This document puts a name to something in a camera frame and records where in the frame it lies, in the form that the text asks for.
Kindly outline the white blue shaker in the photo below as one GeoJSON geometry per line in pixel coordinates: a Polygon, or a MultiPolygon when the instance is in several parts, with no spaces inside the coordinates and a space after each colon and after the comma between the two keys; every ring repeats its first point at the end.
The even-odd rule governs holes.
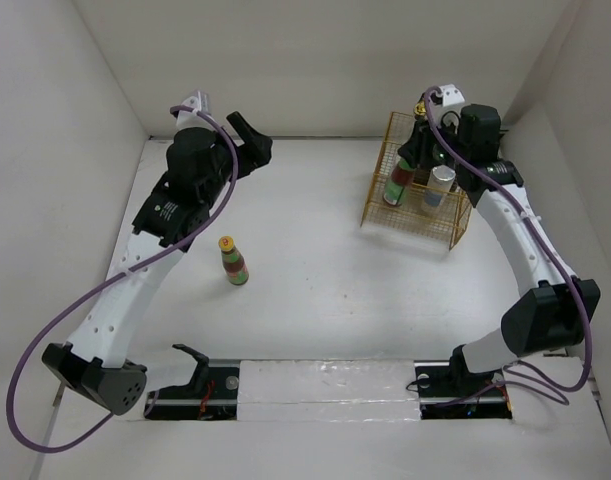
{"type": "Polygon", "coordinates": [[[423,194],[421,210],[426,214],[434,214],[440,208],[444,197],[450,192],[456,178],[455,171],[446,166],[434,167],[429,175],[423,194]]]}

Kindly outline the yellow-capped sauce bottle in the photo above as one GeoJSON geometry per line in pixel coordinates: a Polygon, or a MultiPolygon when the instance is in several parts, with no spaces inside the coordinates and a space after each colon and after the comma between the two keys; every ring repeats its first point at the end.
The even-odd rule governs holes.
{"type": "Polygon", "coordinates": [[[406,189],[412,183],[414,175],[415,167],[400,157],[385,183],[383,201],[392,207],[401,206],[406,189]]]}
{"type": "Polygon", "coordinates": [[[221,261],[229,282],[236,286],[244,285],[249,279],[249,272],[243,255],[230,236],[223,236],[218,242],[221,261]]]}

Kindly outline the clear square glass bottle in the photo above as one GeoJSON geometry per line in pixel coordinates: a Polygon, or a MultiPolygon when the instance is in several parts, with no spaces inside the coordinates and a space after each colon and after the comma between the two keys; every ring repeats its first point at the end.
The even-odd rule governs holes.
{"type": "Polygon", "coordinates": [[[421,97],[415,104],[413,115],[416,121],[424,120],[426,118],[426,105],[423,97],[421,97]]]}

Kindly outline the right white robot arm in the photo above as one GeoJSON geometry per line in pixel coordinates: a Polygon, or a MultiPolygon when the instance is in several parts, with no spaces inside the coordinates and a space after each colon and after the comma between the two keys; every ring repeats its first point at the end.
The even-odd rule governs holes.
{"type": "Polygon", "coordinates": [[[471,205],[492,229],[514,273],[519,299],[499,327],[481,339],[454,349],[447,381],[458,393],[479,387],[484,374],[525,357],[578,344],[584,346],[579,390],[593,360],[590,322],[601,292],[592,279],[581,279],[560,257],[529,203],[517,167],[499,153],[501,120],[493,107],[463,107],[457,122],[435,117],[437,103],[422,98],[414,108],[414,126],[400,156],[415,166],[444,166],[471,205]]]}

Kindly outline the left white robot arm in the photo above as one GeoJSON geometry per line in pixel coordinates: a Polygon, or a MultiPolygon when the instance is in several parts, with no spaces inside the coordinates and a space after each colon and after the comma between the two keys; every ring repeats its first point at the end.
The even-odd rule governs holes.
{"type": "Polygon", "coordinates": [[[165,277],[190,249],[195,235],[215,218],[223,188],[271,160],[273,141],[239,112],[227,120],[241,142],[189,125],[193,113],[173,110],[178,131],[166,152],[167,169],[133,220],[120,261],[87,319],[62,344],[42,355],[46,367],[79,395],[121,416],[151,391],[176,387],[197,396],[207,387],[208,358],[175,344],[154,362],[132,361],[128,350],[137,326],[165,277]]]}

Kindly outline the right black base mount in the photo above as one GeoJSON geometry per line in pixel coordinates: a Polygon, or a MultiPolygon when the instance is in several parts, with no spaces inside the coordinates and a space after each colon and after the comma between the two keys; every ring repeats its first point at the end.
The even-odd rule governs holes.
{"type": "Polygon", "coordinates": [[[500,370],[457,380],[448,361],[415,361],[414,375],[406,390],[417,395],[422,420],[512,418],[500,370]]]}

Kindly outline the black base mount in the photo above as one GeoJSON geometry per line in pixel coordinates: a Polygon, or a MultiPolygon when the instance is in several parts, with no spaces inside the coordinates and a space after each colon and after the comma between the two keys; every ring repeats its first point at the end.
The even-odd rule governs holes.
{"type": "Polygon", "coordinates": [[[457,380],[448,361],[415,361],[414,375],[406,390],[417,395],[422,420],[512,418],[500,370],[457,380]]]}
{"type": "Polygon", "coordinates": [[[172,386],[150,394],[144,418],[153,421],[230,421],[237,418],[239,360],[211,360],[197,386],[172,386]]]}

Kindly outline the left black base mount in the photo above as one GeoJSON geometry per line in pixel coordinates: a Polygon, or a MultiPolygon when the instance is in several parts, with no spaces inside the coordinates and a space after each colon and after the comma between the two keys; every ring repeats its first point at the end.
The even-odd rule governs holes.
{"type": "Polygon", "coordinates": [[[237,418],[239,360],[211,360],[197,386],[172,386],[150,394],[144,418],[153,421],[230,421],[237,418]]]}

